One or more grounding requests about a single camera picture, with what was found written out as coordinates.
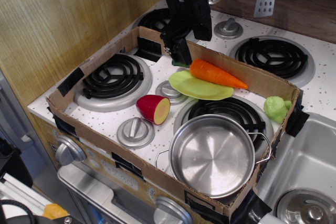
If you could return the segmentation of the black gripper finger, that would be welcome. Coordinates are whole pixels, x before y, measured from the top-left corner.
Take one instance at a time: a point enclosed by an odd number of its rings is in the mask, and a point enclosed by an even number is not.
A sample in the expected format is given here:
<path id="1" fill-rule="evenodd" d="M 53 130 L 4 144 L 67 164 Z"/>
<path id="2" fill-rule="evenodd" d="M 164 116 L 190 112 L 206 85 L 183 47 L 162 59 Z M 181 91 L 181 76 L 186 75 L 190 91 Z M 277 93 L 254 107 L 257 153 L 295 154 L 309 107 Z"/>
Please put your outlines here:
<path id="1" fill-rule="evenodd" d="M 192 57 L 185 38 L 165 37 L 163 42 L 173 61 L 186 66 L 192 63 Z"/>
<path id="2" fill-rule="evenodd" d="M 198 40 L 211 41 L 212 39 L 212 18 L 206 13 L 199 18 L 193 26 L 194 37 Z"/>

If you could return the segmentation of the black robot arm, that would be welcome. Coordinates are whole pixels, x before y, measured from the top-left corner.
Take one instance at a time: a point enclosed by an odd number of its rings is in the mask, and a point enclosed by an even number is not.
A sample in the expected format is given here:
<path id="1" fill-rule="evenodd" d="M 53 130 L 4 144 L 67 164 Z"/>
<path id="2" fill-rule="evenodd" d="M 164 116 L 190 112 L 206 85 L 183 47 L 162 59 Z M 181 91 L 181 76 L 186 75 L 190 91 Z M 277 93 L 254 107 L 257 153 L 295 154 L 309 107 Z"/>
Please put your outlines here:
<path id="1" fill-rule="evenodd" d="M 163 28 L 161 39 L 173 61 L 188 66 L 192 57 L 185 37 L 193 31 L 195 39 L 211 40 L 211 8 L 208 0 L 166 0 L 166 3 L 171 20 Z"/>

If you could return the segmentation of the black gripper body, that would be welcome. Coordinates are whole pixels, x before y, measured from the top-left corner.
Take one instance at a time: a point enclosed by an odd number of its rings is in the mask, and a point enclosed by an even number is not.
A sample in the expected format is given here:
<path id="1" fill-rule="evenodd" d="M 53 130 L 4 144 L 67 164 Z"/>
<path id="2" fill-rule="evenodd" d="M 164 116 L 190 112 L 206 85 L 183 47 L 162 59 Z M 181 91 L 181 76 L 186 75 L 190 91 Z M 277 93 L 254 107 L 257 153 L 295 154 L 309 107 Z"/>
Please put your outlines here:
<path id="1" fill-rule="evenodd" d="M 182 30 L 193 30 L 198 40 L 210 40 L 208 0 L 166 0 L 171 21 L 161 33 L 162 39 L 178 38 Z"/>

